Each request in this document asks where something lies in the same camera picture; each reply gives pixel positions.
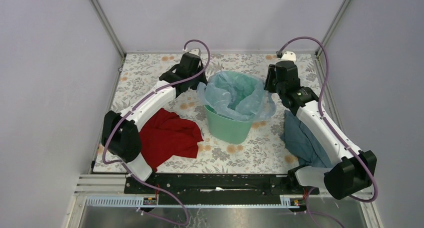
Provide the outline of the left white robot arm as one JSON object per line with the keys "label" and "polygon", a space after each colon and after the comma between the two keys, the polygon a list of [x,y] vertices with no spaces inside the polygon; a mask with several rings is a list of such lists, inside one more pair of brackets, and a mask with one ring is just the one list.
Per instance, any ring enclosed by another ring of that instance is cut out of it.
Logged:
{"label": "left white robot arm", "polygon": [[153,191],[155,180],[150,176],[153,169],[141,153],[139,132],[160,108],[187,90],[195,90],[200,82],[205,84],[207,80],[201,51],[196,48],[184,52],[180,62],[164,72],[135,104],[120,112],[108,111],[104,116],[101,135],[104,152],[117,156],[128,173],[137,177],[135,185],[142,193]]}

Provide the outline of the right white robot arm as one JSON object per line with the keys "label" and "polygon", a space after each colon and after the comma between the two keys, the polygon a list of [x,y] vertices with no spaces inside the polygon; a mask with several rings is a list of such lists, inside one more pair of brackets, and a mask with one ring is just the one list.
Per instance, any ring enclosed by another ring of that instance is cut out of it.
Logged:
{"label": "right white robot arm", "polygon": [[319,97],[309,87],[301,85],[298,68],[293,61],[270,64],[264,89],[278,94],[284,107],[305,125],[323,147],[331,168],[301,165],[288,171],[287,187],[299,194],[306,187],[326,189],[333,198],[355,198],[354,193],[370,186],[376,200],[378,187],[374,178],[377,157],[372,151],[362,151],[336,126],[324,112]]}

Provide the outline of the green plastic trash bin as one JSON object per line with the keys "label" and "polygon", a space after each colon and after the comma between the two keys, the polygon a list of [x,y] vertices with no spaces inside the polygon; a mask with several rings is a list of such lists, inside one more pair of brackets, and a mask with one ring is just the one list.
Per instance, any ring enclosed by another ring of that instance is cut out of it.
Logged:
{"label": "green plastic trash bin", "polygon": [[212,136],[232,144],[240,144],[245,141],[254,121],[235,121],[214,113],[212,108],[206,105],[204,107],[207,126]]}

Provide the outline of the light blue plastic trash bag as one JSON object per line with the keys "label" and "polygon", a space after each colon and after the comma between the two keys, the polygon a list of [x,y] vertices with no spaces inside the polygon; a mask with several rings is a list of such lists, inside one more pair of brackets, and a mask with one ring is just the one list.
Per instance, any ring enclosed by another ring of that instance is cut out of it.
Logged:
{"label": "light blue plastic trash bag", "polygon": [[272,94],[263,79],[235,71],[221,71],[196,89],[202,103],[220,116],[240,121],[264,121],[276,112]]}

